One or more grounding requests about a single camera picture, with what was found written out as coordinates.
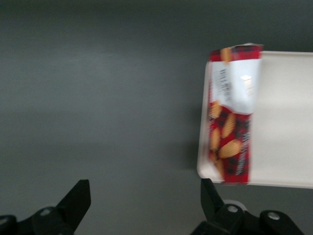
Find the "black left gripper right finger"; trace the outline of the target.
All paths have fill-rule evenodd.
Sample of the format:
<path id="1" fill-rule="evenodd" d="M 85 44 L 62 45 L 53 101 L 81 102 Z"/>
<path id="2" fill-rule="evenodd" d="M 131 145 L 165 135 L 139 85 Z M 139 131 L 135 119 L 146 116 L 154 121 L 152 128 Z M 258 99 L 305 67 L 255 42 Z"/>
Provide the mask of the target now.
<path id="1" fill-rule="evenodd" d="M 201 206 L 206 220 L 193 235 L 302 235 L 293 220 L 280 211 L 265 210 L 258 217 L 238 202 L 225 202 L 211 179 L 201 179 Z"/>

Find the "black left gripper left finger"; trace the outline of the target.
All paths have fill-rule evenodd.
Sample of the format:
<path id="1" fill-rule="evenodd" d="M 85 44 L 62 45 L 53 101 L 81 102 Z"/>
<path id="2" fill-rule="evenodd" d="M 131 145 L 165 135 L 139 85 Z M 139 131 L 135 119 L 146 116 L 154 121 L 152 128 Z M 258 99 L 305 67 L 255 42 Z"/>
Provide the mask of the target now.
<path id="1" fill-rule="evenodd" d="M 89 180 L 80 180 L 54 207 L 45 207 L 18 222 L 0 217 L 2 235 L 73 235 L 91 205 Z"/>

